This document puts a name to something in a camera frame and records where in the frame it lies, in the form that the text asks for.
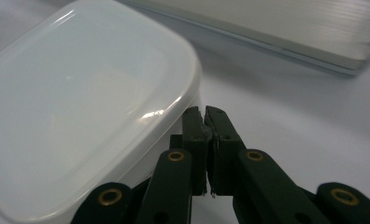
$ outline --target white table surface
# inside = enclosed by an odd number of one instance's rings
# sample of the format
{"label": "white table surface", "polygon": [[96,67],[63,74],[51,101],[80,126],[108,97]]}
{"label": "white table surface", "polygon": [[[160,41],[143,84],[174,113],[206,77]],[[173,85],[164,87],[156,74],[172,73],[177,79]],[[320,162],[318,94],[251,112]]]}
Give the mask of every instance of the white table surface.
{"label": "white table surface", "polygon": [[[0,50],[70,1],[0,0]],[[336,75],[182,21],[150,14],[189,38],[204,73],[194,105],[226,111],[247,147],[269,153],[312,192],[341,182],[370,198],[370,64]],[[135,184],[168,148],[156,144],[122,182]],[[230,197],[193,197],[192,224],[236,223]],[[8,224],[0,217],[0,224]]]}

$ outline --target white plastic container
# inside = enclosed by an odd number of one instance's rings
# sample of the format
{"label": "white plastic container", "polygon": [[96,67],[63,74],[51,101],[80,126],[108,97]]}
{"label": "white plastic container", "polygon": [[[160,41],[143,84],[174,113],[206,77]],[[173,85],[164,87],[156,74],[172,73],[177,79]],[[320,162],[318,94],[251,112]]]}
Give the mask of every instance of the white plastic container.
{"label": "white plastic container", "polygon": [[197,92],[190,45],[109,0],[68,5],[0,53],[0,215],[68,223]]}

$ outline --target container lid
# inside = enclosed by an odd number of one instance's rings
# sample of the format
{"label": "container lid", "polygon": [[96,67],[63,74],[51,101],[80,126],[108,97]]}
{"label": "container lid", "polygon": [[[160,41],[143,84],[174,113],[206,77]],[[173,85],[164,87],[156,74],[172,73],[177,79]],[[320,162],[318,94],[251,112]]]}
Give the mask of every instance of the container lid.
{"label": "container lid", "polygon": [[0,53],[0,214],[69,222],[197,92],[190,45],[120,3],[79,1]]}

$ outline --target brass screw insert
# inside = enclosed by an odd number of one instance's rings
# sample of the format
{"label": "brass screw insert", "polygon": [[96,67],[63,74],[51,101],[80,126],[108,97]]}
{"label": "brass screw insert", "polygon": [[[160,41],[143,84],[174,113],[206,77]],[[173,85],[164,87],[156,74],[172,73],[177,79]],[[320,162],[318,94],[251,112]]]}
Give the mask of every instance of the brass screw insert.
{"label": "brass screw insert", "polygon": [[103,206],[109,206],[117,203],[121,196],[121,190],[119,189],[106,189],[98,196],[98,202]]}
{"label": "brass screw insert", "polygon": [[167,158],[170,160],[170,161],[182,161],[185,159],[185,155],[182,153],[182,152],[179,152],[179,151],[173,151],[173,152],[170,152],[168,155],[167,155]]}
{"label": "brass screw insert", "polygon": [[337,201],[346,205],[355,206],[360,203],[360,200],[354,194],[345,189],[332,189],[331,195]]}

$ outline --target black mechanical part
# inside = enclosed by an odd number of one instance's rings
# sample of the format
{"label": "black mechanical part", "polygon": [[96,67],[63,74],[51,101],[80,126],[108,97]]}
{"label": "black mechanical part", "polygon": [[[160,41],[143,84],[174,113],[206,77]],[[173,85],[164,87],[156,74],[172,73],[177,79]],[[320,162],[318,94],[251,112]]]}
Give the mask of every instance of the black mechanical part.
{"label": "black mechanical part", "polygon": [[347,185],[339,183],[320,185],[316,203],[334,223],[370,224],[370,199]]}
{"label": "black mechanical part", "polygon": [[331,223],[268,154],[242,150],[238,158],[238,172],[263,223]]}
{"label": "black mechanical part", "polygon": [[233,195],[238,179],[235,160],[237,153],[246,149],[246,146],[223,110],[207,106],[205,125],[212,132],[207,158],[207,175],[211,193]]}
{"label": "black mechanical part", "polygon": [[132,191],[129,187],[118,183],[104,184],[90,193],[71,224],[121,223],[131,200]]}
{"label": "black mechanical part", "polygon": [[297,187],[268,154],[245,149],[222,110],[207,106],[205,125],[192,107],[182,122],[151,179],[134,189],[98,187],[72,224],[189,224],[192,195],[206,192],[206,169],[212,192],[234,196],[240,224],[370,224],[370,200],[358,190],[328,183],[314,195]]}
{"label": "black mechanical part", "polygon": [[206,188],[207,142],[211,131],[203,124],[197,106],[182,115],[182,149],[192,154],[192,194],[204,195]]}
{"label": "black mechanical part", "polygon": [[136,224],[189,224],[191,221],[191,153],[163,152],[150,179]]}

